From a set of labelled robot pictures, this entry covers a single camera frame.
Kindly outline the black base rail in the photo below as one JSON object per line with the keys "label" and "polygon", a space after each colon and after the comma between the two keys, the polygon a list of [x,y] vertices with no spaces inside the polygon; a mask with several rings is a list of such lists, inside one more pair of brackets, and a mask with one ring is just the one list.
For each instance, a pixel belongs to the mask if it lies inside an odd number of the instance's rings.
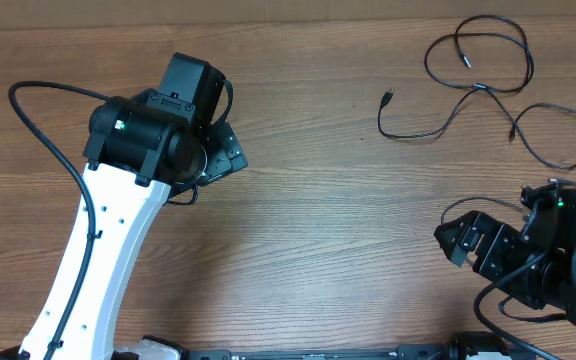
{"label": "black base rail", "polygon": [[112,360],[535,360],[536,355],[489,332],[458,332],[444,344],[401,344],[386,349],[241,352],[188,350],[174,342],[145,335],[132,345],[117,345]]}

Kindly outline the black cable pulled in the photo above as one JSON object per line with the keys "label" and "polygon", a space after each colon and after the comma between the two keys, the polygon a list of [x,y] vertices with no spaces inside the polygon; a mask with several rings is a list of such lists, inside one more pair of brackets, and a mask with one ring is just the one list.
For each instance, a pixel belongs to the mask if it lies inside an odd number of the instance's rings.
{"label": "black cable pulled", "polygon": [[535,60],[524,29],[501,15],[475,15],[439,36],[423,67],[437,83],[459,90],[521,92],[532,80]]}

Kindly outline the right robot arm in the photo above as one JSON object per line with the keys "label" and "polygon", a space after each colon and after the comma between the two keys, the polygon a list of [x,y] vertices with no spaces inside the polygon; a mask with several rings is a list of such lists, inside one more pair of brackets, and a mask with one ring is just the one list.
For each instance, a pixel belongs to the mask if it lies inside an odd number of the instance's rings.
{"label": "right robot arm", "polygon": [[567,321],[576,328],[576,182],[552,179],[541,187],[525,186],[513,208],[523,215],[521,229],[472,210],[442,220],[434,237],[457,266],[475,254],[472,269],[489,282],[473,303],[477,319],[494,335],[548,359],[550,353],[486,318],[481,303],[499,290],[531,309],[558,308],[558,313],[540,317],[542,323]]}

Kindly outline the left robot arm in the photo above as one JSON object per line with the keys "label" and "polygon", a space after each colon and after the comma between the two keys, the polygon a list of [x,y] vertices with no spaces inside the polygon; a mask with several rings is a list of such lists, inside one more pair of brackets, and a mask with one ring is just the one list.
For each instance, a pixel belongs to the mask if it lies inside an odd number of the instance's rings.
{"label": "left robot arm", "polygon": [[81,202],[51,291],[22,343],[0,358],[184,359],[179,345],[144,336],[115,343],[119,310],[161,208],[247,166],[220,100],[233,87],[209,62],[177,53],[160,85],[101,96],[89,120]]}

